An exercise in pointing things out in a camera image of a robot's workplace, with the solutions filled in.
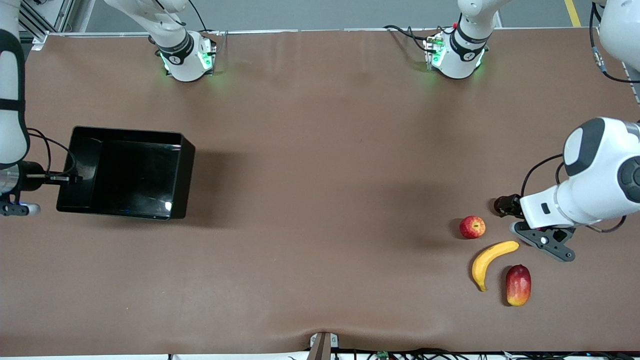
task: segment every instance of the cable connector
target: cable connector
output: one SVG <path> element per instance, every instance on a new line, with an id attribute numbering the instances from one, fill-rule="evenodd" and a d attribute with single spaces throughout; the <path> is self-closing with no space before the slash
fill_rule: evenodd
<path id="1" fill-rule="evenodd" d="M 604 65 L 604 59 L 602 58 L 598 48 L 595 46 L 592 47 L 591 52 L 593 53 L 593 60 L 596 62 L 596 65 L 598 65 L 600 71 L 607 72 L 607 67 Z"/>

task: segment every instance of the metal bracket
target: metal bracket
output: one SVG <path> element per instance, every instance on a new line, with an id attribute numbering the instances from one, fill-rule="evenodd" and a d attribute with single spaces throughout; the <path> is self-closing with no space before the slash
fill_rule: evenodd
<path id="1" fill-rule="evenodd" d="M 309 347 L 313 347 L 314 343 L 316 342 L 316 338 L 317 336 L 320 334 L 320 332 L 314 334 L 313 336 L 311 336 L 311 340 L 309 341 Z M 330 335 L 330 339 L 331 339 L 331 347 L 332 348 L 337 348 L 338 346 L 338 336 L 336 334 L 329 334 Z"/>
<path id="2" fill-rule="evenodd" d="M 511 232 L 558 261 L 569 262 L 575 259 L 573 250 L 565 246 L 575 232 L 574 227 L 531 229 L 526 222 L 521 221 L 511 224 Z"/>

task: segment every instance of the black button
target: black button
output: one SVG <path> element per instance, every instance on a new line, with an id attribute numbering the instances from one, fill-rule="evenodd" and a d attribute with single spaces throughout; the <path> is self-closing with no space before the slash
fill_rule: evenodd
<path id="1" fill-rule="evenodd" d="M 640 188 L 632 187 L 627 189 L 627 198 L 633 202 L 640 202 Z"/>
<path id="2" fill-rule="evenodd" d="M 629 160 L 622 164 L 622 169 L 620 170 L 620 182 L 623 185 L 629 185 L 634 180 L 634 171 L 636 170 L 636 166 Z"/>

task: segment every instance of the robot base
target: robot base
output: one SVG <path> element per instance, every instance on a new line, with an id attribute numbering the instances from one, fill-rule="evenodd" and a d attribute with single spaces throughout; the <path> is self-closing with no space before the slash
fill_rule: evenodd
<path id="1" fill-rule="evenodd" d="M 531 229 L 526 222 L 514 222 L 510 230 L 520 240 L 537 247 L 558 261 L 569 262 L 575 259 L 573 250 L 565 246 L 575 232 L 574 227 Z"/>
<path id="2" fill-rule="evenodd" d="M 470 53 L 473 58 L 463 61 L 460 59 L 460 55 L 456 54 L 449 46 L 451 36 L 454 36 L 453 32 L 441 31 L 433 36 L 432 41 L 427 43 L 427 49 L 435 51 L 433 54 L 427 53 L 428 69 L 438 69 L 444 76 L 452 79 L 467 78 L 480 66 L 486 50 L 483 49 L 478 55 Z"/>
<path id="3" fill-rule="evenodd" d="M 216 61 L 216 46 L 212 45 L 211 39 L 203 37 L 196 31 L 188 31 L 188 34 L 193 38 L 194 46 L 191 54 L 187 55 L 182 64 L 173 64 L 170 59 L 167 60 L 161 55 L 166 74 L 184 82 L 196 81 L 203 75 L 213 75 L 213 66 Z"/>

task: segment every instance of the gray floor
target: gray floor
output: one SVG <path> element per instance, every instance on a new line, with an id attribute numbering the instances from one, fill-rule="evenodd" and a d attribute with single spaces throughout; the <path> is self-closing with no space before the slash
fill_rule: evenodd
<path id="1" fill-rule="evenodd" d="M 193 0 L 207 27 L 215 30 L 380 28 L 388 24 L 435 28 L 459 15 L 455 0 Z M 583 25 L 591 2 L 574 0 Z M 572 26 L 564 0 L 514 0 L 500 11 L 505 27 Z M 201 28 L 188 8 L 180 18 L 193 30 Z M 96 0 L 87 32 L 143 31 L 126 15 Z"/>

